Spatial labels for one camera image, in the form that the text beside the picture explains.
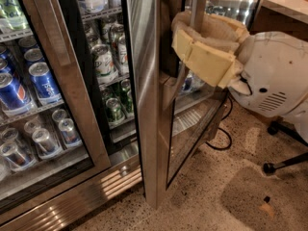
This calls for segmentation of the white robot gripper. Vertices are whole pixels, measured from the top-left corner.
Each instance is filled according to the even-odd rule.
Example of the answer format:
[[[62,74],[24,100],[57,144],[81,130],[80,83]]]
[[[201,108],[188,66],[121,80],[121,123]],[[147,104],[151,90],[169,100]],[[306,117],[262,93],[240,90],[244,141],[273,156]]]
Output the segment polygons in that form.
[[[172,48],[197,77],[211,87],[232,84],[237,102],[262,116],[307,115],[307,41],[282,32],[249,37],[242,22],[207,13],[197,32],[189,25],[191,15],[184,11],[174,17]],[[244,64],[236,55],[243,42],[239,59]]]

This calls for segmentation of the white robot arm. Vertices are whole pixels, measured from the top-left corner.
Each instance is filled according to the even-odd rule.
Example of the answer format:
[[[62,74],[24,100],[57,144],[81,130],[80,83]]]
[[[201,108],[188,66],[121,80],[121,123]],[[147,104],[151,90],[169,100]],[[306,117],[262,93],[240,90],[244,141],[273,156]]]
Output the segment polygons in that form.
[[[172,48],[197,77],[228,88],[243,107],[266,117],[281,116],[308,141],[308,47],[282,32],[252,36],[239,21],[203,14],[200,31],[191,13],[172,23]]]

